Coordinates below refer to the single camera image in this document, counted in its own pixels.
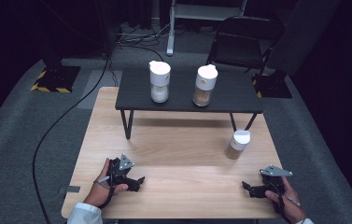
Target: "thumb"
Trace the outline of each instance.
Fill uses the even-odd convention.
[[[270,190],[266,190],[265,195],[268,199],[274,201],[275,203],[278,203],[278,194],[276,194]]]
[[[129,186],[127,186],[127,184],[119,184],[115,187],[114,194],[118,194],[119,192],[124,191],[127,188],[129,188]]]

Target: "white lid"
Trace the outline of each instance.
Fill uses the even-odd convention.
[[[213,64],[201,66],[196,76],[196,86],[202,91],[211,91],[216,86],[218,71]]]
[[[170,82],[170,65],[164,62],[149,63],[150,82],[155,86],[166,86]]]
[[[236,150],[244,150],[246,145],[250,141],[250,131],[245,130],[237,130],[233,134],[233,138],[231,140],[231,146]]]

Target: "jar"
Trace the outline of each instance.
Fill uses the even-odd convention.
[[[229,159],[239,159],[250,141],[250,131],[237,130],[234,132],[230,144],[225,150],[225,154]]]
[[[156,103],[163,103],[169,98],[170,70],[168,63],[149,63],[151,99]]]
[[[195,82],[193,102],[198,106],[206,106],[210,103],[213,89],[216,85],[218,71],[213,64],[201,66]]]

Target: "chair seat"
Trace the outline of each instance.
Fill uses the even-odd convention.
[[[218,36],[215,48],[217,55],[213,58],[215,63],[228,65],[262,68],[263,59],[258,40],[252,38],[234,37],[228,35]]]

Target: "sleeve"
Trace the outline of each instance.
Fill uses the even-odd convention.
[[[313,223],[313,221],[310,220],[310,218],[305,218],[304,220],[299,221],[296,224],[315,224],[315,223]]]
[[[103,224],[101,210],[87,203],[76,203],[67,220],[68,224]]]

